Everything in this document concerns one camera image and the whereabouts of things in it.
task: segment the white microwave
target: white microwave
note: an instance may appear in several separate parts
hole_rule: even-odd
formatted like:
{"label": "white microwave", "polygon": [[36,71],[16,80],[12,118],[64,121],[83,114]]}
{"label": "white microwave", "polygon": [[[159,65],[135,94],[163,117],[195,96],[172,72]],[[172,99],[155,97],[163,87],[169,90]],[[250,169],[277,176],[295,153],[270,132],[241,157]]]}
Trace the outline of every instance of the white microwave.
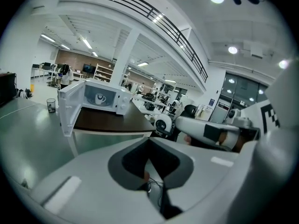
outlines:
{"label": "white microwave", "polygon": [[88,79],[66,86],[58,97],[61,127],[64,136],[70,137],[82,107],[124,115],[132,93],[118,85]]}

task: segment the open microwave door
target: open microwave door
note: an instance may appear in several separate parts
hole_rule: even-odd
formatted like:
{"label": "open microwave door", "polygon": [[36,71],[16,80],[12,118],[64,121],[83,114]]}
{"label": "open microwave door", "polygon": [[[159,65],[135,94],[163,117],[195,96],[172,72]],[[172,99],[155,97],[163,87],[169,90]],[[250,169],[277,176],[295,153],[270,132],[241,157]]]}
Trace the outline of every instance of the open microwave door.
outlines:
{"label": "open microwave door", "polygon": [[70,137],[81,111],[85,81],[69,85],[58,92],[59,116],[64,136]]}

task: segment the railing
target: railing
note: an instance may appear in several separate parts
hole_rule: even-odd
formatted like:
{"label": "railing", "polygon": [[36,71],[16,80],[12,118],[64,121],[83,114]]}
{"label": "railing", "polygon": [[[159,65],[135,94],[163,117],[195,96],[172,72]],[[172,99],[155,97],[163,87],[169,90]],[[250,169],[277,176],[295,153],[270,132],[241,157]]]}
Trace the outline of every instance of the railing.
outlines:
{"label": "railing", "polygon": [[188,40],[185,38],[185,36],[181,33],[181,31],[163,13],[161,13],[158,9],[154,8],[151,4],[147,3],[144,0],[110,1],[134,10],[135,12],[151,20],[154,24],[160,27],[184,51],[184,53],[196,67],[204,82],[206,82],[208,75],[196,52],[194,51]]}

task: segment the green floor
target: green floor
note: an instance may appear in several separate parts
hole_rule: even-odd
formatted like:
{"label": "green floor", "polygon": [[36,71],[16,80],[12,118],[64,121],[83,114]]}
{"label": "green floor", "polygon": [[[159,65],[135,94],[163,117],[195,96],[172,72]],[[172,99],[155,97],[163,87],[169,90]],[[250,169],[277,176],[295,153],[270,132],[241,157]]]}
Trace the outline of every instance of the green floor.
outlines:
{"label": "green floor", "polygon": [[[141,136],[76,137],[80,154]],[[45,105],[17,98],[0,108],[0,161],[4,172],[16,182],[21,184],[26,179],[28,187],[33,188],[72,158],[59,117],[48,113]]]}

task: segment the white mug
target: white mug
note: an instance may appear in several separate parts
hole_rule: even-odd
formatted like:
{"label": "white mug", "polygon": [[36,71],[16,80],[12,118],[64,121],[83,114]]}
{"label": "white mug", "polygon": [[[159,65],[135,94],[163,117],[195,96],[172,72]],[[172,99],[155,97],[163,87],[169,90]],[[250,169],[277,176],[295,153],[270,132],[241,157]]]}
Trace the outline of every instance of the white mug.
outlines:
{"label": "white mug", "polygon": [[106,97],[103,96],[103,94],[98,93],[95,95],[95,104],[96,105],[101,105],[105,101],[106,101]]}

